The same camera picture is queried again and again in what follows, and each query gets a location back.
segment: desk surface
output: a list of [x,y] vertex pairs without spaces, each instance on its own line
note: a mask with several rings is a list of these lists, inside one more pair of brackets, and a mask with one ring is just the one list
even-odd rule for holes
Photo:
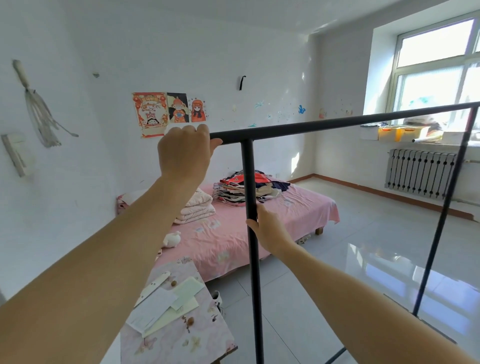
[[[155,267],[147,285],[162,273],[170,277],[160,287],[171,290],[190,276],[203,283],[195,264],[188,257]],[[142,339],[140,333],[125,324],[120,331],[121,364],[211,364],[237,349],[233,336],[215,306],[207,287],[195,295],[199,304],[185,316]],[[186,321],[194,318],[192,326]]]

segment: white tile floor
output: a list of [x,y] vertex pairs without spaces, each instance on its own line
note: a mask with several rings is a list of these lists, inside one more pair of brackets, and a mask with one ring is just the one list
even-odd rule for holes
[[[413,308],[439,213],[318,179],[299,185],[337,202],[341,222],[304,248]],[[480,360],[480,225],[448,217],[420,317]],[[265,363],[324,363],[342,344],[288,268],[260,262]],[[207,283],[219,290],[238,350],[222,363],[254,363],[250,270]],[[355,363],[343,354],[336,364]]]

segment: window frame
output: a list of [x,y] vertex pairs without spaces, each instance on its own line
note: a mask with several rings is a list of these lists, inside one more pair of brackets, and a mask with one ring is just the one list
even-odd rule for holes
[[[470,32],[470,36],[468,38],[465,54],[460,56],[453,56],[450,58],[435,60],[435,61],[411,64],[408,66],[402,66],[402,67],[397,66],[400,51],[402,49],[402,42],[404,39],[409,38],[411,36],[417,36],[420,34],[428,33],[432,30],[445,28],[447,26],[461,23],[470,19],[473,19],[473,24],[472,24],[472,30]],[[392,73],[390,75],[390,85],[388,89],[386,111],[392,112],[394,111],[394,108],[396,106],[395,96],[397,93],[397,89],[399,86],[402,87],[402,85],[398,84],[399,76],[405,75],[405,74],[434,71],[434,70],[448,68],[448,67],[463,67],[460,80],[458,83],[458,90],[455,97],[455,104],[458,104],[462,95],[462,89],[465,83],[465,78],[467,76],[467,71],[469,66],[473,63],[480,62],[480,49],[478,51],[475,51],[477,44],[480,42],[479,34],[480,34],[480,10],[470,12],[464,15],[457,16],[455,18],[447,19],[432,25],[428,25],[416,30],[412,30],[410,32],[400,34],[397,37],[397,41],[396,41]],[[448,125],[450,125],[451,122],[455,119],[455,115],[456,115],[456,111],[452,111]],[[398,124],[398,121],[392,120],[390,124]]]

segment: baseboard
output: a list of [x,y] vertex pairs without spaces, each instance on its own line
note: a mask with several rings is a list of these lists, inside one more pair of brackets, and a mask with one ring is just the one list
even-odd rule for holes
[[[433,210],[433,211],[437,211],[437,212],[442,211],[442,207],[439,206],[439,205],[431,204],[431,203],[425,202],[425,201],[416,200],[414,198],[410,198],[410,197],[406,197],[406,196],[401,196],[401,195],[398,195],[398,194],[392,194],[392,193],[387,192],[387,191],[376,190],[376,189],[371,188],[371,187],[366,187],[366,186],[362,186],[360,184],[338,180],[338,179],[332,178],[332,177],[322,176],[322,175],[316,174],[316,173],[309,174],[308,176],[305,176],[304,178],[303,177],[302,178],[297,178],[297,179],[295,179],[295,181],[297,181],[297,180],[302,181],[302,180],[305,180],[305,179],[311,178],[311,177],[319,178],[321,180],[325,180],[325,181],[329,181],[329,182],[333,182],[333,183],[338,183],[338,184],[341,184],[342,186],[355,188],[356,190],[368,192],[370,194],[376,194],[376,195],[381,196],[381,197],[386,197],[386,198],[390,198],[392,200],[404,202],[406,204],[427,208],[429,210]],[[451,216],[456,216],[458,218],[464,218],[466,220],[474,221],[473,215],[468,213],[468,212],[464,212],[464,211],[455,210],[453,208],[450,208],[450,209],[448,209],[448,214],[451,215]]]
[[316,176],[318,176],[318,174],[310,173],[310,174],[307,174],[306,176],[298,177],[298,178],[295,178],[295,179],[290,180],[290,181],[287,181],[287,182],[297,183],[297,182],[300,182],[300,181],[303,181],[303,180],[307,180],[307,179],[309,179],[309,178],[316,177]]

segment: pile of clothes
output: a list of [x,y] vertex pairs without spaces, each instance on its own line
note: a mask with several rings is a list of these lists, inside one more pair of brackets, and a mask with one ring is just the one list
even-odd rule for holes
[[207,218],[215,214],[215,208],[212,205],[212,196],[197,188],[192,198],[187,202],[187,205],[180,211],[180,214],[175,219],[176,224],[186,224]]
[[[245,186],[243,185],[243,171],[235,172],[231,176],[214,183],[213,199],[234,206],[245,205]],[[257,201],[264,203],[266,200],[277,198],[286,191],[290,183],[273,181],[262,171],[255,171],[255,195]]]

